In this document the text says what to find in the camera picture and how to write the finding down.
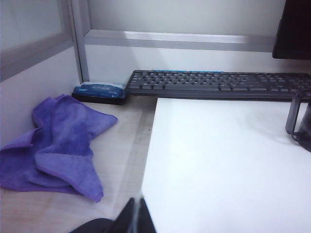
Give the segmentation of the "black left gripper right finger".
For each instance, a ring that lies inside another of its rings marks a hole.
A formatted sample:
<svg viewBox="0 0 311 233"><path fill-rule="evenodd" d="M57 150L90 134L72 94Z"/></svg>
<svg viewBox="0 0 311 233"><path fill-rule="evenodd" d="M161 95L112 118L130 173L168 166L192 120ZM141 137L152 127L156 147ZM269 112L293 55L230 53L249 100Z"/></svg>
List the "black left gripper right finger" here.
<svg viewBox="0 0 311 233"><path fill-rule="evenodd" d="M139 233L156 233L156 229L144 198L140 199Z"/></svg>

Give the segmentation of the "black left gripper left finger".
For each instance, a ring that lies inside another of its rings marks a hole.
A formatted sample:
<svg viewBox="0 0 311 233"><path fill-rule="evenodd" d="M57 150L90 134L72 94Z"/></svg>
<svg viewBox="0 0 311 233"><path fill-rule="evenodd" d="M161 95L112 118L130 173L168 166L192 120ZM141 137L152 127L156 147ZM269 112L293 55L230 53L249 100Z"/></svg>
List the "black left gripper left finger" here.
<svg viewBox="0 0 311 233"><path fill-rule="evenodd" d="M134 226L135 199L130 198L113 223L114 233L135 233Z"/></svg>

